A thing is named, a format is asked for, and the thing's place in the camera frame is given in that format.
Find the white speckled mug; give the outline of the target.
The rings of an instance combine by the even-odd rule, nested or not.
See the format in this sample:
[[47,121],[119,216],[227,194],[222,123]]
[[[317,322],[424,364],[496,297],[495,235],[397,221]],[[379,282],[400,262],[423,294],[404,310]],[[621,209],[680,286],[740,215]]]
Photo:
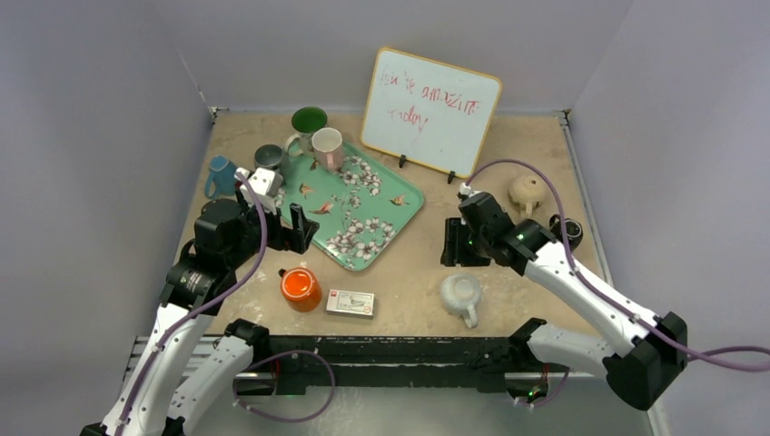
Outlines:
[[460,317],[469,329],[479,325],[477,306],[482,290],[479,280],[468,273],[457,273],[446,277],[439,287],[439,298],[443,309]]

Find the orange mug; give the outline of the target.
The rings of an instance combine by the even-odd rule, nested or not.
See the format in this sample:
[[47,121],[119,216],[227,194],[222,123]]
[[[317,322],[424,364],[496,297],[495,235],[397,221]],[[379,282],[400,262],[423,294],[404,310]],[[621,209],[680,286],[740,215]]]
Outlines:
[[296,312],[311,312],[321,302],[321,286],[315,274],[305,267],[279,270],[281,296]]

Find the blue grey mug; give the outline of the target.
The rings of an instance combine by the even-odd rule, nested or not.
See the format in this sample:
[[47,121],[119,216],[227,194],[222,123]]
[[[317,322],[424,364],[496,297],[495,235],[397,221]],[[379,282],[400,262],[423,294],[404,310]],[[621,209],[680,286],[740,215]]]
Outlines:
[[259,146],[254,154],[253,161],[256,168],[274,171],[286,178],[289,168],[289,157],[283,148],[277,144],[264,144]]

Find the pink faceted mug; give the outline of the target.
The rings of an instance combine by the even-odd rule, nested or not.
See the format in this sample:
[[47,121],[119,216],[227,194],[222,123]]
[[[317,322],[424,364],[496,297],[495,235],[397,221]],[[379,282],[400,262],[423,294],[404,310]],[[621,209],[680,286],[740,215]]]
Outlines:
[[344,163],[343,138],[341,132],[324,127],[311,137],[311,146],[319,165],[329,172],[337,172]]

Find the floral mug green inside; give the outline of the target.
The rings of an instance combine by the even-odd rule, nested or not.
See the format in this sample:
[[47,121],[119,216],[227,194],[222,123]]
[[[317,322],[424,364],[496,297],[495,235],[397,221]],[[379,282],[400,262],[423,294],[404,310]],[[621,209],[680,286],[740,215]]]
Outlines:
[[312,155],[311,138],[327,124],[328,115],[318,106],[306,106],[297,110],[291,117],[293,134],[286,139],[284,151],[290,157]]

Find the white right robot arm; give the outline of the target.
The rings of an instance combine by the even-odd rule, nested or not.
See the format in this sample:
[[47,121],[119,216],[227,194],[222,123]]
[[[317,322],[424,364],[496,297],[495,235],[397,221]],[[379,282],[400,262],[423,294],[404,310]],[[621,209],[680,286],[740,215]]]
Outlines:
[[514,223],[494,196],[467,185],[459,189],[459,216],[445,222],[441,262],[446,266],[508,267],[556,295],[598,333],[588,336],[531,319],[510,339],[509,356],[523,370],[555,363],[603,378],[628,406],[649,410],[686,368],[686,322],[659,316],[631,301],[591,271],[571,261],[567,245],[546,227]]

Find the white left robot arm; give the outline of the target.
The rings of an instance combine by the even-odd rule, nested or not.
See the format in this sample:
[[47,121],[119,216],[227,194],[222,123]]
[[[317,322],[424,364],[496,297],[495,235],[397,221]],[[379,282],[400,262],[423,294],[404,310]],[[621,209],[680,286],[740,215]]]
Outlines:
[[222,302],[243,286],[236,277],[249,259],[259,263],[267,249],[303,254],[319,224],[290,206],[291,226],[280,211],[257,210],[238,198],[206,203],[166,275],[152,334],[113,408],[83,435],[190,435],[236,374],[257,372],[270,362],[267,328],[237,320],[190,376],[189,360]]

